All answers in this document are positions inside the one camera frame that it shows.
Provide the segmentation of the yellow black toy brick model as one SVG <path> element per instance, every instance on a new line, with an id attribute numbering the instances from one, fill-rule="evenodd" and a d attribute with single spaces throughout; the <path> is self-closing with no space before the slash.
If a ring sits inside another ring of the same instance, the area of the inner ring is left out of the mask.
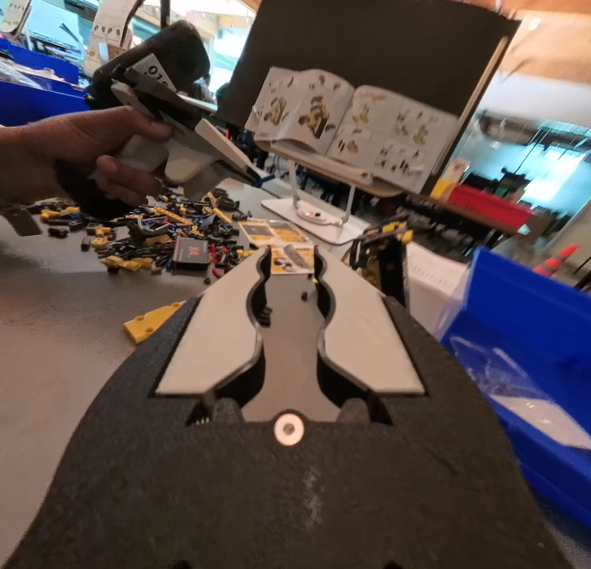
<path id="1" fill-rule="evenodd" d="M 342 262 L 385 296 L 410 309 L 407 247 L 412 240 L 406 218 L 389 218 L 354 239 Z"/>

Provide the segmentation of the clear plastic bag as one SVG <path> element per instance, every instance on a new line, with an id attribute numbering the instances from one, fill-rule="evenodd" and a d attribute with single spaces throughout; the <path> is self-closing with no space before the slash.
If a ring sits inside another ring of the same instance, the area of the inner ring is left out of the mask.
<path id="1" fill-rule="evenodd" d="M 451 335 L 452 352 L 480 392 L 561 446 L 590 450 L 590 434 L 499 347 Z"/>

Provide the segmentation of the black box with red print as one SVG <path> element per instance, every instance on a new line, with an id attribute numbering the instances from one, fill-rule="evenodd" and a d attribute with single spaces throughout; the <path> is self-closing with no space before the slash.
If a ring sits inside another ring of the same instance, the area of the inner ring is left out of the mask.
<path id="1" fill-rule="evenodd" d="M 209 245 L 206 240 L 177 236 L 171 257 L 172 269 L 206 270 L 209 263 Z"/>

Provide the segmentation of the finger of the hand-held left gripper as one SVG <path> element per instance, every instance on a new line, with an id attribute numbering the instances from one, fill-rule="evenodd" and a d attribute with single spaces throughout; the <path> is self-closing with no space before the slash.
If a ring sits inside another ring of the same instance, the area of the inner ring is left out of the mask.
<path id="1" fill-rule="evenodd" d="M 227 137 L 206 119 L 195 126 L 197 150 L 202 152 L 210 164 L 219 164 L 246 182 L 262 182 L 262 176 L 247 157 Z"/>
<path id="2" fill-rule="evenodd" d="M 226 179 L 254 184 L 254 165 L 230 158 L 206 158 L 200 162 L 189 159 L 168 159 L 165 179 L 170 187 L 182 188 L 184 196 L 196 201 Z"/>

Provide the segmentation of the yellow wedge brick plate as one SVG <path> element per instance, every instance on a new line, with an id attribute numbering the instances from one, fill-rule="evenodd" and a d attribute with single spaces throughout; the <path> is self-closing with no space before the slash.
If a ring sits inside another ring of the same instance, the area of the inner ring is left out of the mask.
<path id="1" fill-rule="evenodd" d="M 174 302 L 164 307 L 153 309 L 137 315 L 123 324 L 129 338 L 137 345 L 152 336 L 170 317 L 172 317 L 185 301 Z"/>

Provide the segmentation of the orange traffic cone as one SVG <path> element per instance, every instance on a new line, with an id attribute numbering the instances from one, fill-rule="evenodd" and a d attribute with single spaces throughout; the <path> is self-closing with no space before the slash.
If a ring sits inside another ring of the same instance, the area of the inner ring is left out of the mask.
<path id="1" fill-rule="evenodd" d="M 556 256 L 551 256 L 542 264 L 536 266 L 533 272 L 543 277 L 553 277 L 565 262 L 575 254 L 578 248 L 579 245 L 577 243 L 568 245 L 566 248 L 560 250 Z"/>

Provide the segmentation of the pile of toy brick pieces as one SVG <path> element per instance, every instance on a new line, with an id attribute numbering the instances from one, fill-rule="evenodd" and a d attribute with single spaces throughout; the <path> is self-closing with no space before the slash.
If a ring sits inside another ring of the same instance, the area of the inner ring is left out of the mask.
<path id="1" fill-rule="evenodd" d="M 256 250 L 255 244 L 240 241 L 238 223 L 247 220 L 250 212 L 239 208 L 239 201 L 221 188 L 192 201 L 177 189 L 166 187 L 152 203 L 110 219 L 92 218 L 76 203 L 58 199 L 29 204 L 25 211 L 37 219 L 40 232 L 52 238 L 64 240 L 74 233 L 83 234 L 80 251 L 94 252 L 110 275 L 140 269 L 148 269 L 153 275 L 164 271 L 204 272 L 204 283 L 209 285 Z M 178 236 L 207 241 L 208 269 L 171 268 Z"/>

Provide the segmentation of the printed cardboard box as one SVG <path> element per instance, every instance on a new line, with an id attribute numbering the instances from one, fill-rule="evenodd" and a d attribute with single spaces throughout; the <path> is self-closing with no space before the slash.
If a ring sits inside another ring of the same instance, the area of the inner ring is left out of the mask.
<path id="1" fill-rule="evenodd" d="M 90 75 L 109 62 L 109 48 L 122 49 L 128 24 L 141 0 L 102 0 L 95 14 L 83 69 Z"/>

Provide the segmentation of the person's left hand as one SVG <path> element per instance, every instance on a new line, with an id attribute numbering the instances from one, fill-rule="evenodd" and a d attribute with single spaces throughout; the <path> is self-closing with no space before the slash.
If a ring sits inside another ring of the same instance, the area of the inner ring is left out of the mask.
<path id="1" fill-rule="evenodd" d="M 134 136 L 166 142 L 167 123 L 149 119 L 132 107 L 58 115 L 18 127 L 1 128 L 1 207 L 28 205 L 68 193 L 57 178 L 59 163 L 84 175 L 96 172 L 97 187 L 131 207 L 159 195 L 155 175 L 129 167 L 115 153 Z"/>

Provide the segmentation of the book stand with black board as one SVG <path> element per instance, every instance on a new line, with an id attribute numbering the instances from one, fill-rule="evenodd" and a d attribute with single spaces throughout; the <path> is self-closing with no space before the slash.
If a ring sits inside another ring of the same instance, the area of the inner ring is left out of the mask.
<path id="1" fill-rule="evenodd" d="M 243 128 L 277 66 L 403 94 L 462 132 L 519 26 L 450 0 L 262 0 L 217 116 Z"/>

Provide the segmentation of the open instruction booklet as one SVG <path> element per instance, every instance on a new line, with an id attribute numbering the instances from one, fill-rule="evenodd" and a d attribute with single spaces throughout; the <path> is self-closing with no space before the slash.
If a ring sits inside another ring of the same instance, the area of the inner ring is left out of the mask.
<path id="1" fill-rule="evenodd" d="M 257 142 L 295 151 L 358 182 L 418 193 L 457 134 L 459 118 L 396 92 L 322 70 L 271 67 L 245 128 Z"/>

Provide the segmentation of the white picture leaflet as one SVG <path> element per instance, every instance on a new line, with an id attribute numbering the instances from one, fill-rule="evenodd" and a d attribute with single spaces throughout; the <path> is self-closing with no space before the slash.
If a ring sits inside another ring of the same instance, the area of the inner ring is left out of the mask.
<path id="1" fill-rule="evenodd" d="M 314 245 L 290 243 L 270 245 L 272 275 L 309 275 L 314 271 Z"/>

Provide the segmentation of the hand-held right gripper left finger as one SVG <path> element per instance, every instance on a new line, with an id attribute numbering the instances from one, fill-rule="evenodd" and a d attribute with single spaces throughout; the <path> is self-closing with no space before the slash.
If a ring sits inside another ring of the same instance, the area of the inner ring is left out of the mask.
<path id="1" fill-rule="evenodd" d="M 262 355 L 255 291 L 270 276 L 271 251 L 259 248 L 198 299 L 156 388 L 157 396 L 215 393 Z"/>

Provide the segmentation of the large blue storage bin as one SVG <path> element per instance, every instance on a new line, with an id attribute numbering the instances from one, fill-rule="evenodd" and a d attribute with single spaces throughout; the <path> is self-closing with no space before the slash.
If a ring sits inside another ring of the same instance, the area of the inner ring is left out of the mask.
<path id="1" fill-rule="evenodd" d="M 453 334 L 501 348 L 590 434 L 590 295 L 479 249 L 447 322 L 439 340 L 452 355 Z M 486 400 L 534 491 L 590 529 L 590 450 L 561 446 Z"/>

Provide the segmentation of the yellow black sticker sheet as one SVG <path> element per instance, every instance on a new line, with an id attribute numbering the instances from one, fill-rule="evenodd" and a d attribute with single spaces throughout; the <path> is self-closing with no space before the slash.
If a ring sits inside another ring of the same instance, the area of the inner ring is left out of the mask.
<path id="1" fill-rule="evenodd" d="M 257 246 L 284 247 L 310 242 L 307 235 L 290 221 L 247 219 L 238 224 L 248 241 Z"/>

